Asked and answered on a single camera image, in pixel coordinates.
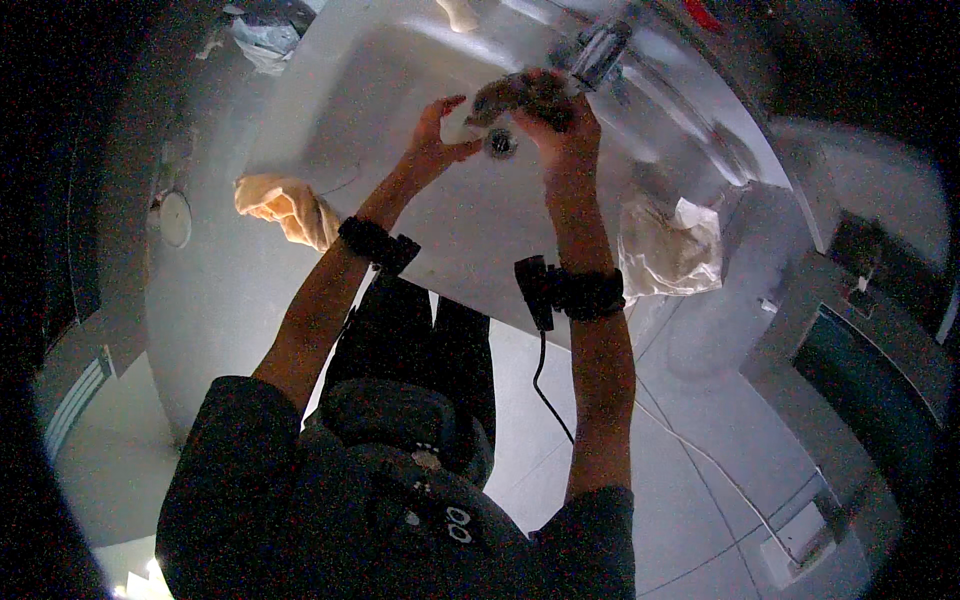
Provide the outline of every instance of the black wristband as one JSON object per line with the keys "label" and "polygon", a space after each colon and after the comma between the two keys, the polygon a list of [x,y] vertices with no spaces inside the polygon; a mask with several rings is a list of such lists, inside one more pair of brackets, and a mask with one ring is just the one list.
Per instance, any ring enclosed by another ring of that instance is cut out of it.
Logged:
{"label": "black wristband", "polygon": [[551,286],[556,290],[551,299],[557,311],[563,310],[571,321],[595,321],[609,317],[626,305],[623,298],[623,273],[613,270],[612,276],[602,273],[570,274],[566,269],[556,269],[547,274],[555,277],[559,285]]}
{"label": "black wristband", "polygon": [[351,252],[370,260],[389,275],[399,275],[420,252],[417,242],[406,235],[394,239],[373,221],[350,217],[340,225],[339,232]]}

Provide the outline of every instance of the faucet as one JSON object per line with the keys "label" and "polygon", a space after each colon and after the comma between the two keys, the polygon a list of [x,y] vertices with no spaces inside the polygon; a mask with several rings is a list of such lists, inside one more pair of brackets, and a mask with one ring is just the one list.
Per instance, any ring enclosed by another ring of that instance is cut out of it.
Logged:
{"label": "faucet", "polygon": [[623,21],[610,20],[594,25],[577,36],[581,50],[569,72],[581,89],[596,91],[600,87],[620,60],[633,33]]}

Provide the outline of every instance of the black cable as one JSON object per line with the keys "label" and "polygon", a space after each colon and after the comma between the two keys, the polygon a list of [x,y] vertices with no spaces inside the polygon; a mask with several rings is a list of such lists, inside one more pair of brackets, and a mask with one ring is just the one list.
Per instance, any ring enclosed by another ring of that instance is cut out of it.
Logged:
{"label": "black cable", "polygon": [[543,403],[546,404],[546,407],[550,409],[550,412],[553,413],[553,416],[557,418],[557,422],[560,424],[560,427],[564,429],[564,433],[570,439],[570,443],[573,444],[573,436],[570,435],[570,430],[566,428],[566,423],[560,418],[560,415],[557,414],[557,411],[554,410],[553,405],[550,404],[550,400],[546,399],[546,396],[543,395],[543,392],[540,391],[540,386],[537,384],[537,380],[540,379],[540,373],[543,371],[543,360],[546,358],[546,331],[540,332],[540,363],[537,365],[537,372],[534,373],[534,389],[537,390],[537,394],[540,394],[540,399],[543,400]]}

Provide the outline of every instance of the bathroom floor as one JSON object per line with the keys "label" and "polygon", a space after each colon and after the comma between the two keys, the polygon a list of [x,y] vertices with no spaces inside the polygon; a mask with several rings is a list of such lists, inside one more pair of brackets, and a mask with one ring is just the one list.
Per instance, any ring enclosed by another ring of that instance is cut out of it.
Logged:
{"label": "bathroom floor", "polygon": [[[185,127],[199,134],[180,187],[192,234],[182,249],[148,232],[148,353],[175,435],[185,436],[210,381],[249,374],[276,334],[290,298],[318,256],[280,227],[241,217],[242,174],[277,79],[254,74],[228,38],[190,85]],[[823,481],[773,409],[738,373],[773,315],[759,299],[810,247],[788,193],[748,189],[724,234],[724,287],[686,299],[654,297],[628,309],[637,401],[711,453],[770,516],[795,515]],[[486,488],[524,531],[561,508],[570,444],[531,385],[539,340],[493,323],[496,466]],[[571,426],[570,354],[547,350],[540,384]],[[869,574],[854,540],[785,592],[773,587],[759,520],[719,472],[639,410],[633,421],[636,590],[645,598],[848,597]]]}

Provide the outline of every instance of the sink basin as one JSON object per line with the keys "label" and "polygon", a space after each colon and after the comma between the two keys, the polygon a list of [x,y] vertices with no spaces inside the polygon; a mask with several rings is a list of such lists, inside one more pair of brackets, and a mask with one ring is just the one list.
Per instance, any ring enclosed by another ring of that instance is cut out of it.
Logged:
{"label": "sink basin", "polygon": [[[475,8],[480,26],[457,34],[432,1],[331,0],[280,79],[246,171],[301,177],[341,214],[352,214],[396,164],[426,105],[458,93],[471,99],[506,73],[545,65],[548,53],[584,26],[540,0]],[[693,191],[709,197],[724,183],[709,152],[691,143],[697,132],[689,117],[671,109],[655,84],[645,86],[637,65],[625,64],[624,71],[616,97],[590,95],[604,127],[597,198],[614,256],[620,207],[634,193],[642,163],[672,165],[689,200]],[[534,331],[513,264],[532,254],[556,262],[556,238],[543,205],[537,148],[509,117],[502,119],[516,135],[516,153],[453,165],[413,200],[395,232],[422,245],[403,276]],[[550,340],[568,348],[568,323],[556,323]]]}

